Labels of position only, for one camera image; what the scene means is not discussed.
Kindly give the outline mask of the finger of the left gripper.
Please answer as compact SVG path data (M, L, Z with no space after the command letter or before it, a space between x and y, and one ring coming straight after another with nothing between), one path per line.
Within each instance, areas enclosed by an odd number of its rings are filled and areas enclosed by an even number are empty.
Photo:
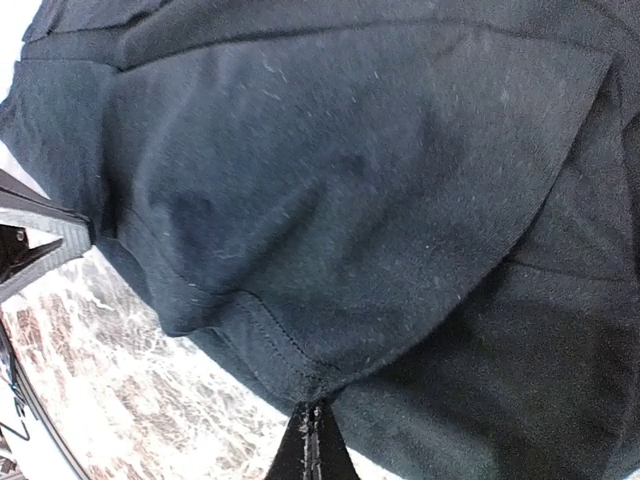
M49 199L1 171L1 224L31 228L52 235L90 235L88 219Z
M81 258L91 248L89 239L59 238L30 248L25 242L1 243L1 301L8 300L48 272Z

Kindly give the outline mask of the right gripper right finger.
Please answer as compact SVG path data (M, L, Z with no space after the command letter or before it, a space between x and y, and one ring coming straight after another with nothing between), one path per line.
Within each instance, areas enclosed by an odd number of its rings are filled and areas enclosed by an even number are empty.
M326 402L310 413L309 478L316 480L358 480L343 436Z

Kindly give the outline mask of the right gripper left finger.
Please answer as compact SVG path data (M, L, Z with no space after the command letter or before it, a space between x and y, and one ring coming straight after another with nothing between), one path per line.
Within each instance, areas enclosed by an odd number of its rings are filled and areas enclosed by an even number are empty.
M265 480L304 480L310 478L308 440L310 406L298 403L286 425L285 432Z

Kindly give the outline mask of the black t-shirt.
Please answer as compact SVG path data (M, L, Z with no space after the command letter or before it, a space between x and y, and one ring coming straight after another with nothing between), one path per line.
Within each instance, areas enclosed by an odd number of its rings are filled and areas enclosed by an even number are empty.
M296 439L638 469L637 2L45 1L1 139Z

